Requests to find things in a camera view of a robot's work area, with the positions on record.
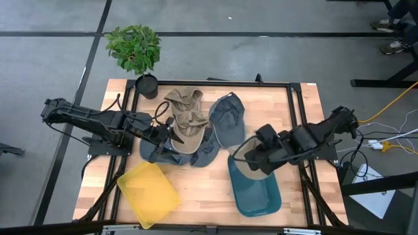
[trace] cap brim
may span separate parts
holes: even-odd
[[[243,119],[238,120],[237,125],[233,129],[222,130],[214,126],[217,141],[223,148],[229,148],[242,144],[246,139],[246,125]]]
[[[204,134],[205,127],[202,127],[195,136],[186,136],[180,132],[177,123],[174,124],[173,131],[183,140],[184,144],[171,140],[171,145],[179,153],[192,154],[199,148]]]
[[[248,143],[246,143],[244,146],[242,146],[240,151],[238,151],[238,153],[236,153],[234,157],[236,159],[246,160],[246,158],[244,157],[244,154],[247,153],[249,150],[254,149],[260,143],[261,142],[258,139],[253,138]],[[228,148],[229,154],[232,155],[235,152],[235,150],[238,149],[238,147],[239,146],[233,146],[233,147]],[[268,177],[268,175],[266,175],[260,169],[252,170],[249,167],[248,163],[245,163],[245,162],[242,162],[242,161],[235,161],[235,165],[236,165],[237,169],[239,169],[239,171],[241,171],[241,173],[249,179],[263,180],[263,179]]]

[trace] gray floor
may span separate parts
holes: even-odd
[[[104,0],[35,3],[0,0],[0,31],[95,31]],[[371,32],[368,21],[385,17],[383,3],[339,3],[325,0],[293,1],[152,1],[113,0],[104,27],[146,24],[156,31],[281,31]],[[354,78],[386,79],[411,62],[400,53],[381,55],[376,46],[389,39],[290,38],[162,38],[161,62],[154,75],[160,79],[204,80],[207,77],[251,81],[257,73],[266,81],[315,82],[325,115],[337,106],[356,109],[366,119],[393,100],[402,89],[353,89]],[[46,171],[59,134],[41,123],[46,98],[72,100],[80,81],[92,38],[0,37],[0,142],[25,148],[25,157],[0,159],[0,227],[31,222]],[[109,78],[135,78],[107,56],[101,39],[89,75],[82,105],[99,108]],[[410,77],[417,80],[418,74]],[[417,108],[417,92],[410,91],[376,121],[396,127]],[[403,130],[416,128],[418,112],[408,116]],[[371,125],[361,131],[391,131]],[[85,132],[74,130],[76,136]],[[345,140],[338,149],[356,145]],[[87,147],[70,141],[46,223],[70,221],[80,187],[80,171]],[[417,169],[418,158],[402,149],[379,153],[365,149],[370,166],[383,175]],[[355,162],[362,164],[362,159]],[[350,223],[361,227],[359,218]]]

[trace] wooden table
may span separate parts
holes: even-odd
[[[122,99],[126,83],[127,80],[124,79],[109,80],[106,93],[104,94],[102,109],[108,107],[118,93],[121,93],[120,99]],[[153,116],[155,108],[163,101],[163,97],[175,87],[159,86],[158,97],[153,100],[147,100],[141,95],[138,100],[137,111],[146,112]],[[317,123],[323,120],[324,116],[316,84],[301,84],[301,88],[308,122]],[[206,116],[209,108],[218,98],[231,91],[235,92],[246,108],[244,120],[247,136],[251,136],[255,130],[266,123],[271,124],[278,132],[291,129],[291,118],[285,88],[200,86],[199,89],[204,94],[201,100],[201,110]],[[297,102],[296,94],[294,93],[293,96],[294,101]],[[132,99],[133,95],[131,94],[127,107],[131,107]],[[167,112],[159,120],[164,121],[169,115],[170,112]],[[297,119],[298,123],[300,123],[298,111]],[[227,168],[227,157],[227,151],[222,149],[215,160],[204,168],[195,168],[188,164],[185,166],[159,164],[166,177],[177,190],[181,200],[180,205],[160,223],[266,227],[306,226],[302,189],[297,166],[286,164],[274,172],[282,199],[279,211],[260,217],[244,217],[238,212],[234,201]],[[74,211],[74,219],[83,216],[102,193],[109,159],[109,156],[100,156],[87,166]],[[126,171],[132,169],[141,161],[142,159],[139,156],[139,138],[136,138],[133,153],[127,160]],[[347,223],[346,210],[335,168],[326,161],[316,161],[315,163],[323,198],[338,218]],[[312,195],[310,196],[313,219],[315,223],[318,223],[315,200]],[[113,197],[112,193],[109,196],[106,207],[105,219],[110,218]],[[119,223],[138,223],[123,195],[120,198],[116,221]]]

